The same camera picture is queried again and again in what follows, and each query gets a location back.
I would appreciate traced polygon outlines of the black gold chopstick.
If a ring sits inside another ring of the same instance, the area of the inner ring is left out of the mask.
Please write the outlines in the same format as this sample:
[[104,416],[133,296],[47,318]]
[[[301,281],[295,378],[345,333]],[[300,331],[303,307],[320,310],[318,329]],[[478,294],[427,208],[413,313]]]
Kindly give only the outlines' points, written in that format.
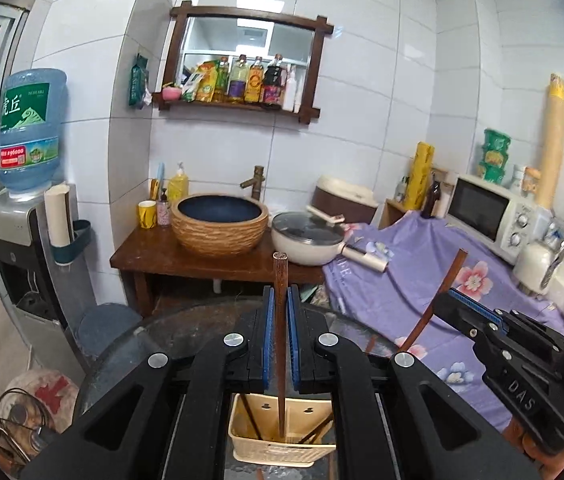
[[240,397],[240,400],[243,403],[245,413],[247,414],[248,420],[250,421],[250,424],[253,427],[253,430],[254,430],[254,433],[255,433],[257,440],[262,440],[261,432],[260,432],[259,427],[257,425],[253,411],[250,408],[250,404],[248,403],[247,395],[241,392],[239,394],[239,397]]

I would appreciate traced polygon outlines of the thin black chopstick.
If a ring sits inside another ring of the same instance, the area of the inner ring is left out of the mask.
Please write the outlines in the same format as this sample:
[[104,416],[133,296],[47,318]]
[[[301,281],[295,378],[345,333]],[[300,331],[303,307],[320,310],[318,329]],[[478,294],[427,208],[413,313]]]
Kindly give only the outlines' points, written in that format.
[[311,445],[317,443],[331,429],[333,422],[334,415],[329,414],[314,429],[311,429],[306,436],[303,436],[298,441],[298,444]]

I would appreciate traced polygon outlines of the purple floral cloth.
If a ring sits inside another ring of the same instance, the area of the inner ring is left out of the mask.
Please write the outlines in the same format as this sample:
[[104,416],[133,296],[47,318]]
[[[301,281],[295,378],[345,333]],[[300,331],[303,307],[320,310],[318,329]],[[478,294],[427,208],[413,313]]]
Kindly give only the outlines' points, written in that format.
[[323,267],[331,306],[401,347],[426,310],[433,315],[410,347],[442,382],[492,426],[510,412],[483,382],[476,340],[506,330],[506,313],[524,314],[564,334],[564,318],[548,300],[523,294],[510,266],[485,245],[440,219],[406,214],[384,230],[352,229],[350,244],[386,264],[378,272],[338,257]]

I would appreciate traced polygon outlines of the cream plastic utensil basket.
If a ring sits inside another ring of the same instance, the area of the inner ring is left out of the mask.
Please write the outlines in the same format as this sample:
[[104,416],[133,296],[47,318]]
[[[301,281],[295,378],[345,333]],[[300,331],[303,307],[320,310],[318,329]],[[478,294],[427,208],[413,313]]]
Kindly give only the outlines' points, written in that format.
[[239,462],[308,468],[336,450],[333,426],[329,400],[287,398],[281,404],[275,396],[240,393],[233,400],[228,436]]

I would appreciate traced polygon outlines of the cream frying pan with lid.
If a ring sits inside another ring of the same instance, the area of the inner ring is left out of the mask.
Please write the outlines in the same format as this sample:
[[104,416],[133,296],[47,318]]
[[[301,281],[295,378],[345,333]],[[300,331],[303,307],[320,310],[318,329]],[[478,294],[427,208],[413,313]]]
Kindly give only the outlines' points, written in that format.
[[314,206],[305,211],[279,212],[271,220],[271,239],[277,252],[285,252],[291,263],[326,266],[339,256],[383,273],[387,262],[347,244],[345,217],[330,216]]

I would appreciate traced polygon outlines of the dark brown glass bottle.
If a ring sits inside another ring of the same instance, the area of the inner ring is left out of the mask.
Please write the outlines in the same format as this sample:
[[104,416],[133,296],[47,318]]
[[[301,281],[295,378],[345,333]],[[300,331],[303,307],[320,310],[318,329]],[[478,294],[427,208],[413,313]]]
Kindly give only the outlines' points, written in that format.
[[442,196],[442,185],[439,180],[433,180],[431,186],[428,188],[424,205],[421,209],[421,217],[424,219],[431,219],[434,217],[433,210],[437,201]]

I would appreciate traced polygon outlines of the yellow box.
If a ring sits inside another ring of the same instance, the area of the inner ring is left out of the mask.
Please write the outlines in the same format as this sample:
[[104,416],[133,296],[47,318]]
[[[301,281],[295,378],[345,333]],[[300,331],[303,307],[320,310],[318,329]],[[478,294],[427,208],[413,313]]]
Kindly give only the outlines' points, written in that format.
[[419,142],[412,160],[409,181],[404,193],[404,208],[420,210],[424,203],[428,181],[433,167],[435,148],[431,144]]

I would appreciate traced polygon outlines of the dark wooden counter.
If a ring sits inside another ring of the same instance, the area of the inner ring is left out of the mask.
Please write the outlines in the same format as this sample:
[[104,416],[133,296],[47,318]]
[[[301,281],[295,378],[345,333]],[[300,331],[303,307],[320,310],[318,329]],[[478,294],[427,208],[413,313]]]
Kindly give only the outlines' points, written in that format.
[[177,242],[172,229],[158,226],[150,230],[133,230],[111,256],[110,265],[119,270],[124,285],[132,291],[133,307],[148,318],[157,304],[151,276],[270,283],[273,281],[272,254],[269,231],[253,250],[244,255],[212,258],[188,252]]

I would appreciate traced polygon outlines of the green stacked containers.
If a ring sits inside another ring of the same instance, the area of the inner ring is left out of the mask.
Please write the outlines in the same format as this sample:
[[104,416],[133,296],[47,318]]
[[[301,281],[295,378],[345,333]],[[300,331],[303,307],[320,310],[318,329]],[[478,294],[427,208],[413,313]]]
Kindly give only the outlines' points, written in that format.
[[477,175],[488,182],[501,184],[506,174],[511,138],[507,134],[487,128],[482,145],[482,157],[477,163]]

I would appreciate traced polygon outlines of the small pink bottle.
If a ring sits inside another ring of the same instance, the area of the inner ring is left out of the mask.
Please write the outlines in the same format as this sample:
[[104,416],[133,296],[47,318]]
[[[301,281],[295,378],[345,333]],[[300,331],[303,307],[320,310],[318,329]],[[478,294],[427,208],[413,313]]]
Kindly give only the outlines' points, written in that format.
[[159,226],[168,226],[170,223],[170,205],[166,188],[160,192],[160,198],[157,201],[157,224]]

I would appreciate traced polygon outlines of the yellow mug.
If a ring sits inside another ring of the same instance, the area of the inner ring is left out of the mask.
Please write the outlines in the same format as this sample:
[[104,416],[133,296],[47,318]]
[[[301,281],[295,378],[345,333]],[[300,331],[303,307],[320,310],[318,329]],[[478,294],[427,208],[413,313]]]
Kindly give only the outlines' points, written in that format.
[[155,200],[142,200],[137,204],[138,220],[141,229],[153,229],[157,224],[157,203]]

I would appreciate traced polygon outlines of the yellow soap bottle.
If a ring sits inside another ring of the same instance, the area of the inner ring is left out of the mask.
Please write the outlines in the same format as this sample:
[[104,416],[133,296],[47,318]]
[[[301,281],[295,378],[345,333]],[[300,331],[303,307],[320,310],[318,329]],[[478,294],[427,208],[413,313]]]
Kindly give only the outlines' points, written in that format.
[[167,199],[171,204],[189,196],[189,177],[184,170],[183,162],[178,163],[175,175],[169,179],[167,185]]

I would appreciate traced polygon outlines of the tall rolled beige mat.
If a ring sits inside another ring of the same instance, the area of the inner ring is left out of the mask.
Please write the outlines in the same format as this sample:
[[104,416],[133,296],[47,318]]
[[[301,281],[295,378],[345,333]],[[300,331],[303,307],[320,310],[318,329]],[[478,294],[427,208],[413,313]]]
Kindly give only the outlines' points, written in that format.
[[550,210],[553,208],[564,157],[564,78],[556,73],[550,76],[542,126],[544,144],[542,144],[536,203]]

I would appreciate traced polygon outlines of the paper cup stack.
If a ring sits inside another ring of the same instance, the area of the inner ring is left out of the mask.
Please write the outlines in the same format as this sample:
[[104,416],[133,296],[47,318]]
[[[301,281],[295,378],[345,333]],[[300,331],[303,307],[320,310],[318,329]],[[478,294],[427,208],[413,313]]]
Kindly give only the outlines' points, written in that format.
[[57,184],[44,193],[50,244],[63,248],[73,243],[73,220],[70,213],[70,187],[66,183]]

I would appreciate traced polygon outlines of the green packet on wall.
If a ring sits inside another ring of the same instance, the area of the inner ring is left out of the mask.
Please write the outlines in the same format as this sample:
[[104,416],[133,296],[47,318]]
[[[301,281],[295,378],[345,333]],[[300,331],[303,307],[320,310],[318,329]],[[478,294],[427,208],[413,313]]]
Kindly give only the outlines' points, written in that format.
[[148,88],[148,59],[138,53],[130,70],[128,105],[142,110],[151,103],[152,94]]

